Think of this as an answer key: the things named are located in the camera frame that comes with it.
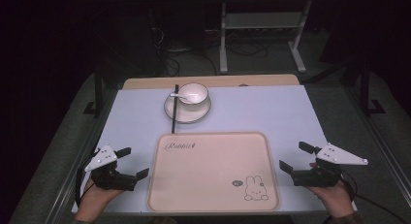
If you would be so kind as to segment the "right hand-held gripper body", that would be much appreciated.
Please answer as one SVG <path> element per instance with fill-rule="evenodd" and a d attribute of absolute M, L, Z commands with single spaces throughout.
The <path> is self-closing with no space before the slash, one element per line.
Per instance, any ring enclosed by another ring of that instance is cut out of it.
<path fill-rule="evenodd" d="M 314 154 L 315 166 L 309 170 L 298 170 L 291 175 L 295 186 L 333 187 L 341 179 L 342 165 L 366 166 L 368 160 L 334 144 L 327 143 Z"/>

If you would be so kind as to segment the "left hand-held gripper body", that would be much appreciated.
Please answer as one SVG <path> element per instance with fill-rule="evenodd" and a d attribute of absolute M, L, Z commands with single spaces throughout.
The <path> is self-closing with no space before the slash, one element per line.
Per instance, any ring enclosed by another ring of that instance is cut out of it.
<path fill-rule="evenodd" d="M 97 187 L 105 190 L 133 191 L 136 184 L 136 176 L 124 175 L 116 170 L 117 158 L 109 144 L 104 145 L 91 157 L 84 171 L 90 173 Z"/>

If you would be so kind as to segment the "person's left hand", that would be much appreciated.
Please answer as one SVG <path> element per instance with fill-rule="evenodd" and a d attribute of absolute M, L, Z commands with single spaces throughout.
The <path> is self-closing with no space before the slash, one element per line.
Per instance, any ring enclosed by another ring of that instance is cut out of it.
<path fill-rule="evenodd" d="M 90 178 L 85 184 L 84 193 L 81 197 L 79 209 L 74 220 L 95 223 L 108 204 L 122 193 L 122 190 L 105 190 L 99 188 Z"/>

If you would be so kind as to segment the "person's right hand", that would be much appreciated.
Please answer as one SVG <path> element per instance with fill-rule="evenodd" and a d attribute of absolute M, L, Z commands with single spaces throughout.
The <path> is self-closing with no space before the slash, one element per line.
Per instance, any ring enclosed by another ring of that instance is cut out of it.
<path fill-rule="evenodd" d="M 354 208 L 346 185 L 339 181 L 333 187 L 308 187 L 323 203 L 332 218 L 353 214 Z"/>

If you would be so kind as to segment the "white table mat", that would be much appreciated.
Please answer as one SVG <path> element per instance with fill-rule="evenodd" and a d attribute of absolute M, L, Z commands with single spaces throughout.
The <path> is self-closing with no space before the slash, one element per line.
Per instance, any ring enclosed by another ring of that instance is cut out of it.
<path fill-rule="evenodd" d="M 164 111 L 169 89 L 121 90 L 117 93 L 99 146 L 109 144 L 119 150 L 131 147 L 121 158 L 118 170 L 133 175 L 148 168 L 149 176 L 138 182 L 135 191 L 125 192 L 108 206 L 109 213 L 143 215 L 229 214 L 161 213 L 147 205 L 154 157 L 159 139 L 172 133 L 172 120 Z M 322 212 L 324 206 L 309 191 L 297 187 L 279 169 L 280 160 L 297 170 L 306 170 L 314 156 L 299 149 L 299 142 L 323 147 L 327 140 L 301 85 L 214 87 L 210 89 L 211 108 L 199 121 L 175 125 L 175 134 L 259 132 L 265 135 L 277 181 L 279 207 L 254 214 Z"/>

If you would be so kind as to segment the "black chopsticks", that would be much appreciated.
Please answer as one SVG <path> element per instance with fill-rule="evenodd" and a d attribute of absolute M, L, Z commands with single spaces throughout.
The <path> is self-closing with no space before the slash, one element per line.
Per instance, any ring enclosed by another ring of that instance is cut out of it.
<path fill-rule="evenodd" d="M 174 86 L 174 93 L 178 93 L 178 90 L 179 90 L 179 85 L 176 84 Z M 172 119 L 172 134 L 175 133 L 177 101 L 178 101 L 178 98 L 174 98 L 173 119 Z"/>

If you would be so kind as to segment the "black metal stand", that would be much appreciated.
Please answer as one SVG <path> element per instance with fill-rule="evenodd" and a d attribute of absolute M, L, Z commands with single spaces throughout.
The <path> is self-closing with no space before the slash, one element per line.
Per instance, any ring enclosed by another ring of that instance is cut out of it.
<path fill-rule="evenodd" d="M 385 113 L 378 100 L 369 99 L 370 70 L 365 59 L 361 60 L 360 66 L 360 108 L 366 116 Z"/>
<path fill-rule="evenodd" d="M 103 108 L 103 80 L 101 76 L 100 66 L 97 65 L 94 68 L 93 73 L 94 78 L 94 100 L 88 102 L 83 113 L 84 114 L 93 114 L 95 117 L 98 117 Z"/>

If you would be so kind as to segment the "pink tray with rabbit print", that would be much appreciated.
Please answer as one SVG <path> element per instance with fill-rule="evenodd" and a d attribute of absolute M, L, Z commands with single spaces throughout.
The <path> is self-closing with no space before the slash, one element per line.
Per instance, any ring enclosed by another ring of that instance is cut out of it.
<path fill-rule="evenodd" d="M 280 199 L 265 135 L 162 136 L 154 157 L 147 205 L 161 213 L 276 210 Z"/>

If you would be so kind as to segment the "white plate with dark rim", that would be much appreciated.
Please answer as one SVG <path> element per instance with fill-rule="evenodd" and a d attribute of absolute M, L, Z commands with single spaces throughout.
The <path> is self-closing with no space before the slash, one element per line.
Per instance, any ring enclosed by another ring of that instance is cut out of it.
<path fill-rule="evenodd" d="M 176 122 L 192 123 L 205 117 L 211 108 L 211 101 L 206 97 L 201 103 L 193 103 L 171 93 L 165 100 L 164 111 L 166 115 Z"/>

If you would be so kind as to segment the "white ceramic spoon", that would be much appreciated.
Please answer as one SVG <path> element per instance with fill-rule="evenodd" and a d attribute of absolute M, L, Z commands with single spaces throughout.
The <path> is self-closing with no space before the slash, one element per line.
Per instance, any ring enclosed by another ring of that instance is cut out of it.
<path fill-rule="evenodd" d="M 190 97 L 184 96 L 184 95 L 181 95 L 181 94 L 178 94 L 178 93 L 172 92 L 169 96 L 174 97 L 174 98 L 178 98 L 178 99 L 183 99 L 188 104 L 194 104 L 195 103 L 193 100 L 190 99 Z"/>

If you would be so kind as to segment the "white bowl with dark rim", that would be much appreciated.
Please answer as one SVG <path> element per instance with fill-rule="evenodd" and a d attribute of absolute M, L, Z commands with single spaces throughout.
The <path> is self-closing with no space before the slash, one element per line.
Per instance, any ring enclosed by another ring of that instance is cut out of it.
<path fill-rule="evenodd" d="M 208 97 L 208 89 L 200 83 L 187 83 L 178 90 L 179 100 L 188 105 L 199 105 Z"/>

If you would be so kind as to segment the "white metal desk frame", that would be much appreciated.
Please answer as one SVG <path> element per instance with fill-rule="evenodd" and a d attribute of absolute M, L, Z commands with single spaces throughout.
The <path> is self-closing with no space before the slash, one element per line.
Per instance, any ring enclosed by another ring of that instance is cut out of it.
<path fill-rule="evenodd" d="M 222 4 L 221 28 L 220 28 L 220 47 L 219 65 L 220 72 L 227 74 L 228 59 L 226 50 L 226 31 L 239 29 L 295 29 L 296 35 L 288 43 L 289 50 L 293 56 L 299 73 L 305 73 L 306 68 L 299 53 L 300 38 L 306 24 L 311 0 L 304 4 L 304 8 L 299 12 L 280 12 L 280 13 L 227 13 L 226 4 Z"/>

